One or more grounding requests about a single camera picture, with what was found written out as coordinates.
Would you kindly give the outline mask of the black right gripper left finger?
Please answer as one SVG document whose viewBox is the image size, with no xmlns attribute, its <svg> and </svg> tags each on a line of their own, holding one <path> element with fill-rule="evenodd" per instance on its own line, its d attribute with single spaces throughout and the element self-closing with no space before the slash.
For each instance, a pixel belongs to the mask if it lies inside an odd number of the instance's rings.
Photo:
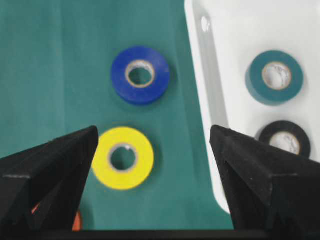
<svg viewBox="0 0 320 240">
<path fill-rule="evenodd" d="M 73 228 L 98 129 L 90 126 L 0 160 L 0 237 Z"/>
</svg>

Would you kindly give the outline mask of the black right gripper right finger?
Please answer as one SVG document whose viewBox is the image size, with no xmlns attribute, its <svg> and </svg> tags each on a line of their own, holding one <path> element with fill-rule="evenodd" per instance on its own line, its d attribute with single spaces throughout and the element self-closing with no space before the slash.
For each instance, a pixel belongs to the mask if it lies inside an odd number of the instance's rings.
<svg viewBox="0 0 320 240">
<path fill-rule="evenodd" d="M 213 125 L 210 145 L 236 230 L 274 239 L 320 237 L 320 165 Z"/>
</svg>

